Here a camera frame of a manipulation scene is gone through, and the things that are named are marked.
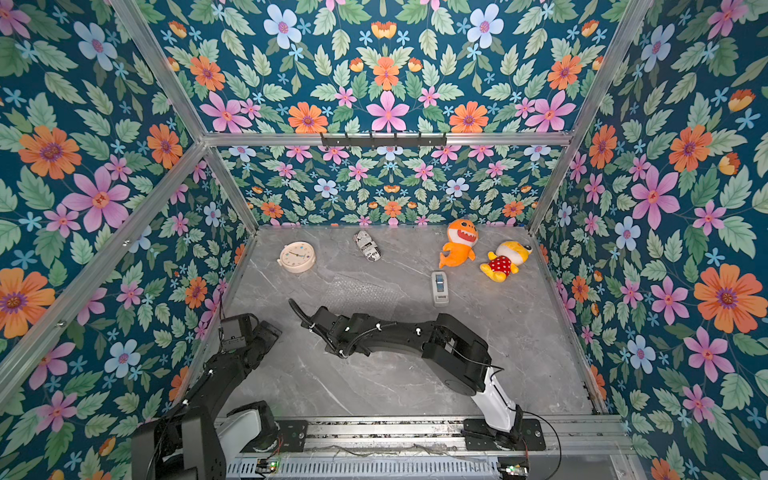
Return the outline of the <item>black hook rail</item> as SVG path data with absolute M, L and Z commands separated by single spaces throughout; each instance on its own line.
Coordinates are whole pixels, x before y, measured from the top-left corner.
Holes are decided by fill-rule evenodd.
M 393 133 L 393 134 L 321 134 L 324 147 L 442 147 L 448 144 L 446 134 Z

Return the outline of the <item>pink round alarm clock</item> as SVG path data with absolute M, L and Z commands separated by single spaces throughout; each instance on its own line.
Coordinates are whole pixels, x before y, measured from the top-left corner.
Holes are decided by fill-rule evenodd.
M 316 263 L 317 255 L 314 247 L 306 241 L 295 241 L 285 245 L 278 258 L 278 264 L 293 274 L 301 274 L 310 270 Z

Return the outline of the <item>orange shark plush toy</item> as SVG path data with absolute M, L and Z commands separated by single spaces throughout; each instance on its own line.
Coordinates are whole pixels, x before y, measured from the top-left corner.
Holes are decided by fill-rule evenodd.
M 439 268 L 459 267 L 466 261 L 475 261 L 479 235 L 475 225 L 467 219 L 453 221 L 447 229 L 448 242 L 439 255 Z

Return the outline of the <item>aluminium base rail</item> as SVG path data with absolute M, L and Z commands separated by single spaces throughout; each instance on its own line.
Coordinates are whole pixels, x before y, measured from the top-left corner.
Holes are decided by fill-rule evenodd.
M 228 479 L 645 479 L 613 415 L 527 413 L 513 447 L 479 416 L 284 417 L 244 448 Z

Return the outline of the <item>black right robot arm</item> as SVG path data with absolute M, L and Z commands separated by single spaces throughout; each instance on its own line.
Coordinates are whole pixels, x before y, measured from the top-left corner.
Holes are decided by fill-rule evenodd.
M 327 353 L 340 359 L 377 352 L 417 357 L 447 388 L 472 399 L 483 414 L 483 437 L 503 448 L 522 441 L 524 412 L 497 381 L 503 368 L 493 363 L 488 343 L 454 316 L 440 313 L 432 321 L 411 323 L 365 313 L 336 315 L 325 306 L 308 315 L 294 299 L 288 304 Z

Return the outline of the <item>white tape dispenser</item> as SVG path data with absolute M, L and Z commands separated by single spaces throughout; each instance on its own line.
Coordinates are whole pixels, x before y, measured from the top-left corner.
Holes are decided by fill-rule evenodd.
M 449 288 L 447 275 L 443 271 L 433 271 L 431 273 L 431 288 L 433 304 L 441 307 L 449 304 Z

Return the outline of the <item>yellow plush toy red shorts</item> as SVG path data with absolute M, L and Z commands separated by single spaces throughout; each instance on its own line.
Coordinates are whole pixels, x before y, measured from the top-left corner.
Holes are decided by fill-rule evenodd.
M 532 253 L 532 247 L 517 241 L 506 241 L 494 252 L 488 253 L 488 261 L 480 266 L 481 271 L 492 281 L 504 282 L 510 275 L 517 274 Z

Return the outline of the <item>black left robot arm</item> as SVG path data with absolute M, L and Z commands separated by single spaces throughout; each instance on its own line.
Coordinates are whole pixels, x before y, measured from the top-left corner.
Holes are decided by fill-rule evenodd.
M 224 479 L 227 467 L 252 445 L 278 445 L 278 426 L 264 401 L 238 407 L 216 426 L 231 394 L 261 364 L 281 331 L 253 314 L 225 318 L 219 350 L 180 403 L 133 433 L 133 479 Z

